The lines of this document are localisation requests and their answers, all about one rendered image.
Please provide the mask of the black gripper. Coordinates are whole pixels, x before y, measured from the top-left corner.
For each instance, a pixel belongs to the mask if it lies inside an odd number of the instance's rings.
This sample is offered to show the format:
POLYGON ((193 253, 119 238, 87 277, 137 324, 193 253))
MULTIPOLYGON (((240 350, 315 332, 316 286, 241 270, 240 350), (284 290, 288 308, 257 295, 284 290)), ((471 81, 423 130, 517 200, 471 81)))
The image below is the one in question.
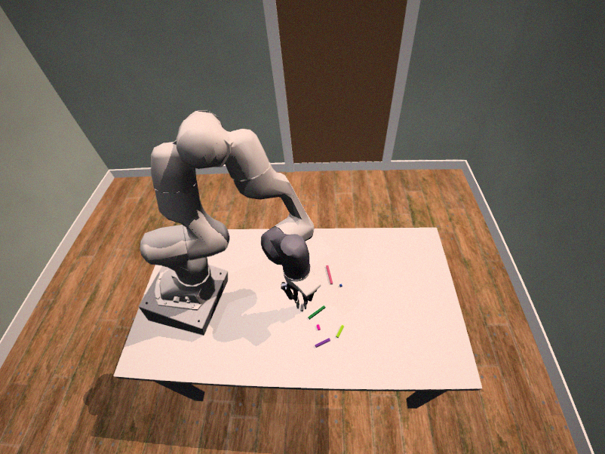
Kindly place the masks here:
MULTIPOLYGON (((288 297, 289 300, 294 299, 294 301, 296 303, 296 308, 299 309, 299 296, 298 296, 298 292, 299 291, 297 289, 295 289, 294 287, 292 287, 291 285, 285 283, 285 282, 281 282, 281 289, 286 293, 286 295, 287 295, 287 297, 288 297), (291 290, 293 290, 293 293, 292 293, 291 290)), ((312 301, 314 294, 315 293, 313 293, 309 297, 304 297, 304 295, 302 295, 302 297, 303 297, 303 303, 304 303, 304 309, 307 308, 308 301, 310 301, 310 302, 312 301)))

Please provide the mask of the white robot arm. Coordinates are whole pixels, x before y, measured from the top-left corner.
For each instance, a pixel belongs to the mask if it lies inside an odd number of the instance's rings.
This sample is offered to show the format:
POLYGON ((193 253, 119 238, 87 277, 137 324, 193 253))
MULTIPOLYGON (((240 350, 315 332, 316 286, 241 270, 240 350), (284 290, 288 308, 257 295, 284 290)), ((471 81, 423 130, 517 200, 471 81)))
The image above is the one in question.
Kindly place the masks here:
POLYGON ((230 236, 226 226, 202 207, 195 168, 224 164, 245 197, 282 199, 289 216, 263 233, 261 246, 270 261, 285 268, 289 285, 304 297, 312 295, 321 287, 310 268, 306 244, 314 234, 313 222, 287 177, 272 168, 257 135, 246 129, 228 132, 220 125, 213 113, 195 111, 180 125, 176 141, 152 151, 159 212, 182 224, 147 232, 140 241, 141 255, 149 264, 169 268, 156 281, 158 305, 197 311, 215 292, 207 257, 225 251, 230 236))

